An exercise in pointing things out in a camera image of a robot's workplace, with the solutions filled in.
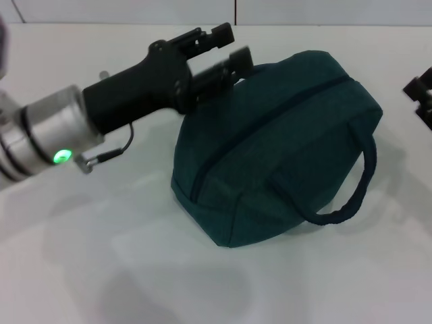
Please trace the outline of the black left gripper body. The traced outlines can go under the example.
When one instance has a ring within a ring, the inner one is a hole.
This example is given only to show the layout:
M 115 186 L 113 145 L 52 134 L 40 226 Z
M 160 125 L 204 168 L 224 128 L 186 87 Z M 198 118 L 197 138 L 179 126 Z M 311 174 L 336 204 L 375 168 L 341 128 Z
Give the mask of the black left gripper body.
M 108 134 L 160 109 L 189 112 L 191 81 L 186 56 L 160 40 L 140 63 L 86 87 L 82 94 L 91 122 Z

